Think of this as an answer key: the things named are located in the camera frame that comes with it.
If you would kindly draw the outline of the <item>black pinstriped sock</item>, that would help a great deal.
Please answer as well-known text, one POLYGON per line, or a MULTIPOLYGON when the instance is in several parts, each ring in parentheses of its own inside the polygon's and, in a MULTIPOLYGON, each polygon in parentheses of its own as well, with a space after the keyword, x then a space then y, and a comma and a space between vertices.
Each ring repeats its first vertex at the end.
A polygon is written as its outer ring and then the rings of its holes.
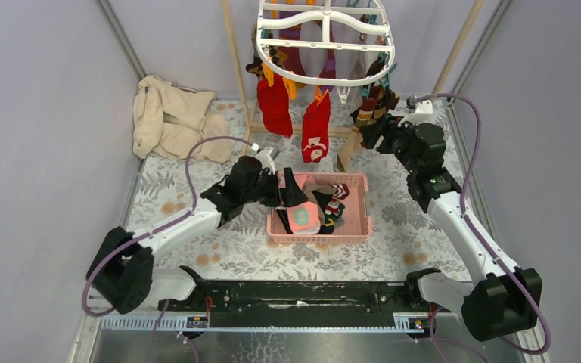
POLYGON ((287 234, 293 234, 291 226, 290 226, 290 219, 288 218, 288 213, 286 209, 279 208, 275 209, 275 213, 280 220, 281 224, 284 227, 284 230, 287 234))

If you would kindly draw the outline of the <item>pink sock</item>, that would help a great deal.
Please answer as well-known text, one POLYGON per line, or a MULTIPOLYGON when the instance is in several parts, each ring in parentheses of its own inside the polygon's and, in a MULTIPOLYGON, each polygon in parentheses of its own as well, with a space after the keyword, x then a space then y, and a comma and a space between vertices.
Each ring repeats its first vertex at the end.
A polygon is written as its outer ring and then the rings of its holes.
POLYGON ((313 185, 313 180, 307 174, 299 174, 294 178, 307 201, 287 210, 290 232, 297 235, 318 234, 322 226, 320 217, 323 216, 323 212, 313 191, 309 190, 309 186, 313 185))

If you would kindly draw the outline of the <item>brown argyle sock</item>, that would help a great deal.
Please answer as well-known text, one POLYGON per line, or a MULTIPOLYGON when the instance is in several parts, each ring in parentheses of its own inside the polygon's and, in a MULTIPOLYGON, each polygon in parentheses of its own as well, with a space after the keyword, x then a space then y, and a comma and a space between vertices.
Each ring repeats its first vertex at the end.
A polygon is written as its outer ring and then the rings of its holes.
POLYGON ((390 110, 394 110, 400 100, 400 96, 390 88, 390 73, 395 67, 396 65, 392 66, 381 79, 365 87, 362 118, 368 123, 374 123, 390 110))

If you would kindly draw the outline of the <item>teal green sock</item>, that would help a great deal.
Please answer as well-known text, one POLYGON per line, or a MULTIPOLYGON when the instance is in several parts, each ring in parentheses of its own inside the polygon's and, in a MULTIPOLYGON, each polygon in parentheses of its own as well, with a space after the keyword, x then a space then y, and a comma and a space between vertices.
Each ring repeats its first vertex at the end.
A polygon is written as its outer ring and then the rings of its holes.
POLYGON ((345 206, 340 200, 332 198, 325 209, 325 225, 334 226, 343 214, 345 206))

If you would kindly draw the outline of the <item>beige long sock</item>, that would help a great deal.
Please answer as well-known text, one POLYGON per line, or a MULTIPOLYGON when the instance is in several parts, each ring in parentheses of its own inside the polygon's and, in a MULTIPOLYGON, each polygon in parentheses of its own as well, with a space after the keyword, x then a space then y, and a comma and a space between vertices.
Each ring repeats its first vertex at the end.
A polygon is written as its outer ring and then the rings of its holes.
POLYGON ((308 182, 304 185, 303 191, 305 193, 320 193, 329 196, 335 200, 345 200, 350 195, 350 189, 347 184, 334 183, 327 185, 319 185, 315 182, 308 182))

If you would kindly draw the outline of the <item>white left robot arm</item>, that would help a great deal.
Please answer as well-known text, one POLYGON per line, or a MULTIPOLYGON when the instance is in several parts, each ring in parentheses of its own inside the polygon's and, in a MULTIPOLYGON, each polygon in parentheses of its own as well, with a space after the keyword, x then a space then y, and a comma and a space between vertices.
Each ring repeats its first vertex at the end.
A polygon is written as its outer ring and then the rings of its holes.
POLYGON ((110 304, 101 314, 127 314, 145 300, 175 300, 183 309, 194 311, 204 303, 199 280, 183 268, 158 269, 157 263, 178 245, 217 230, 241 214, 245 205, 259 203, 274 209, 288 209, 307 201, 292 169, 277 173, 262 157, 240 157, 229 174, 197 198, 196 204, 180 216, 140 232, 121 226, 109 230, 86 272, 82 308, 94 289, 110 304))

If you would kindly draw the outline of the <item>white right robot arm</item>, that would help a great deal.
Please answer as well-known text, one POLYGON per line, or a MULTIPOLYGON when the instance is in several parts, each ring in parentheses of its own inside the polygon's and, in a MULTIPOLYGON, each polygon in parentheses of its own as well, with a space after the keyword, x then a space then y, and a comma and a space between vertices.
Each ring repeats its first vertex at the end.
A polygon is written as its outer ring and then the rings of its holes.
POLYGON ((445 233, 471 277, 462 283, 435 268, 412 272, 403 292, 406 306, 416 312, 429 305, 447 309, 478 341, 546 327, 541 277, 509 257, 468 207, 466 193, 444 166, 443 129, 386 115, 359 132, 364 148, 391 154, 404 166, 410 196, 445 233))

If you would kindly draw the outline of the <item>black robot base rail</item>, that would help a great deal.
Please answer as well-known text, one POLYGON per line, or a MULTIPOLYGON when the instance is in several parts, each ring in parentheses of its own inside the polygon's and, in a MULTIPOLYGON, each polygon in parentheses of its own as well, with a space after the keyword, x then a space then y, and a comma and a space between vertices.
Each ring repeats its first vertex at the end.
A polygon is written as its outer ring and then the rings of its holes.
POLYGON ((430 305, 399 282, 202 281, 185 300, 160 308, 187 318, 189 330, 398 332, 425 337, 430 305))

